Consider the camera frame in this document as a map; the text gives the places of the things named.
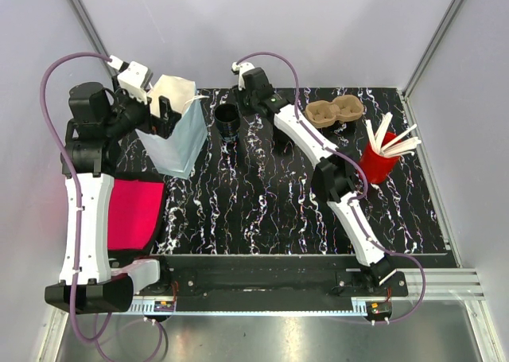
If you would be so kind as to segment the light blue paper bag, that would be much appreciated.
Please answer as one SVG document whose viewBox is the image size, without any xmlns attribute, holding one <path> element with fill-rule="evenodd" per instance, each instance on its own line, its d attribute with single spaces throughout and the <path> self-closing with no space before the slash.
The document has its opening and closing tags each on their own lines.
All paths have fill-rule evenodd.
<svg viewBox="0 0 509 362">
<path fill-rule="evenodd" d="M 136 130 L 136 134 L 160 174 L 188 179 L 208 136 L 201 107 L 203 97 L 197 94 L 195 82 L 167 75 L 160 76 L 148 96 L 152 113 L 159 108 L 158 98 L 164 96 L 181 118 L 168 138 L 142 130 Z"/>
</svg>

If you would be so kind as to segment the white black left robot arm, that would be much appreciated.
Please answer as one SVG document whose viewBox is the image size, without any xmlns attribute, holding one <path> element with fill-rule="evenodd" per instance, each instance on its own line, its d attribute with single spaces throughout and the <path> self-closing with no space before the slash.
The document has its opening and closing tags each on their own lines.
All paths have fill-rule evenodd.
<svg viewBox="0 0 509 362">
<path fill-rule="evenodd" d="M 68 196 L 64 264 L 45 301 L 68 313 L 122 313 L 136 294 L 165 294 L 172 276 L 151 251 L 161 232 L 165 185 L 153 175 L 117 172 L 119 141 L 149 122 L 121 88 L 73 87 L 62 173 Z"/>
</svg>

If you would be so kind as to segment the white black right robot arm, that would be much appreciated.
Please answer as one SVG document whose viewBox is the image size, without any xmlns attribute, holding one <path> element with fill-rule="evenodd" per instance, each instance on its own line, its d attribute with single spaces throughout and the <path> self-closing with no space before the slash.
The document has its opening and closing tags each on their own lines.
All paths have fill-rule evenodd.
<svg viewBox="0 0 509 362">
<path fill-rule="evenodd" d="M 249 62 L 234 63 L 231 71 L 238 77 L 233 92 L 240 112 L 268 119 L 309 159 L 314 167 L 312 191 L 334 212 L 349 238 L 363 273 L 363 290 L 374 296 L 381 294 L 390 285 L 395 267 L 360 207 L 351 173 L 357 166 L 305 118 L 297 97 L 275 91 L 262 68 Z"/>
</svg>

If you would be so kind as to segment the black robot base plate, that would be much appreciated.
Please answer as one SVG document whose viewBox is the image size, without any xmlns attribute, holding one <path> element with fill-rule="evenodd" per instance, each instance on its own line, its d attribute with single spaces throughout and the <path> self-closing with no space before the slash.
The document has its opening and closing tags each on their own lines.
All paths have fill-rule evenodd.
<svg viewBox="0 0 509 362">
<path fill-rule="evenodd" d="M 352 255 L 162 256 L 161 281 L 142 296 L 177 296 L 177 313 L 334 313 L 353 298 L 405 298 L 406 278 L 382 263 L 382 281 Z"/>
</svg>

